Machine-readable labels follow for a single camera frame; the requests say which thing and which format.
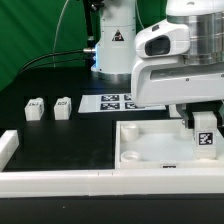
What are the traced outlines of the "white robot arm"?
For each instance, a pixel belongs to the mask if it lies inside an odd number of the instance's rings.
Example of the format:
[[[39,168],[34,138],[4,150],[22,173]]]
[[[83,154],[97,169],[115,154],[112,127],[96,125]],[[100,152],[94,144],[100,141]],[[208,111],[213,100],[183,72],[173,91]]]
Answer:
[[[167,0],[166,18],[135,29],[135,0],[101,0],[92,72],[131,78],[139,107],[224,100],[224,0]]]

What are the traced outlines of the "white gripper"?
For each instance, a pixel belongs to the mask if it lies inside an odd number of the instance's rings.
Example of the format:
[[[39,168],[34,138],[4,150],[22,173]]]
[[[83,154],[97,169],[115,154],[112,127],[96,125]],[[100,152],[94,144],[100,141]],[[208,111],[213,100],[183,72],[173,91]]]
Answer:
[[[194,128],[191,106],[184,103],[218,102],[217,126],[224,127],[224,63],[187,65],[189,28],[165,20],[140,31],[131,73],[131,96],[139,107],[176,105],[187,129]]]

